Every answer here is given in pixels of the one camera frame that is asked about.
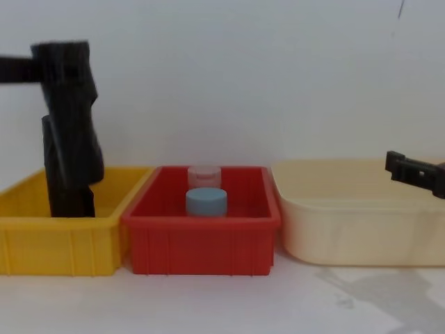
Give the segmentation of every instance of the plastic bin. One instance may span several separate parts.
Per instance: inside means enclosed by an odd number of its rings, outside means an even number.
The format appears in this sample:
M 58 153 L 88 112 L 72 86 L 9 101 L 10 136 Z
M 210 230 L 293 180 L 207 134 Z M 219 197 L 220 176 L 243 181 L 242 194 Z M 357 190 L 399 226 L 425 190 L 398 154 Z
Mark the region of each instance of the plastic bin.
M 122 220 L 141 274 L 268 275 L 280 214 L 268 171 L 222 167 L 226 217 L 186 215 L 187 167 L 158 168 Z
M 152 168 L 107 168 L 96 218 L 50 218 L 45 172 L 0 193 L 0 273 L 111 275 L 127 249 L 120 215 Z
M 391 181 L 384 160 L 283 161 L 272 171 L 293 256 L 327 265 L 445 265 L 445 200 Z

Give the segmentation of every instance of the cream plastic tub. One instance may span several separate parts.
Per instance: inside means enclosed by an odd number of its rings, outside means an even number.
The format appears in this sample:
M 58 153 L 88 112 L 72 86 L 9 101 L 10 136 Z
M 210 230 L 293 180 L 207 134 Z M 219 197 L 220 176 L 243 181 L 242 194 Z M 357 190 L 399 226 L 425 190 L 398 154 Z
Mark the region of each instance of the cream plastic tub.
M 384 160 L 283 161 L 272 172 L 291 255 L 326 265 L 445 266 L 445 200 L 391 181 Z

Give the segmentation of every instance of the yellow plastic bin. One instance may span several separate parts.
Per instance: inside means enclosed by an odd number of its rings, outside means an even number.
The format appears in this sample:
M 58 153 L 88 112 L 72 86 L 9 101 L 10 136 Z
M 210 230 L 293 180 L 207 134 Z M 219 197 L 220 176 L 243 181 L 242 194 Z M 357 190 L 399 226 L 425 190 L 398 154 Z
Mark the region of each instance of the yellow plastic bin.
M 391 181 L 384 160 L 281 161 L 272 172 L 291 255 L 337 266 L 445 266 L 445 200 Z
M 96 218 L 51 218 L 45 172 L 0 193 L 0 274 L 112 275 L 128 249 L 120 215 L 153 168 L 106 168 Z

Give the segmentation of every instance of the white wall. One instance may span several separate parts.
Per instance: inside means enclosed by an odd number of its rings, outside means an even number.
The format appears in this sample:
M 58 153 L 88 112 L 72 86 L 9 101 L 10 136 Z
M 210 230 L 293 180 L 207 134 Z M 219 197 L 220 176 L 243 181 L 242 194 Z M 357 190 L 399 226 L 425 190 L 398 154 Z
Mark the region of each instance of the white wall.
M 445 156 L 445 1 L 3 0 L 0 53 L 87 38 L 108 164 Z M 0 87 L 0 186 L 42 167 L 38 86 Z

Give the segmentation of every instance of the white table surface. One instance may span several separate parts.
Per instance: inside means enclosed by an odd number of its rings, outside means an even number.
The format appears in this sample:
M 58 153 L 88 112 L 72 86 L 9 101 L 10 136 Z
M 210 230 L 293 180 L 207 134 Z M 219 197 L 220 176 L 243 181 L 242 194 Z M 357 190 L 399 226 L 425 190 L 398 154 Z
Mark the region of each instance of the white table surface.
M 2 276 L 0 333 L 445 334 L 445 270 L 323 268 L 278 251 L 266 277 Z

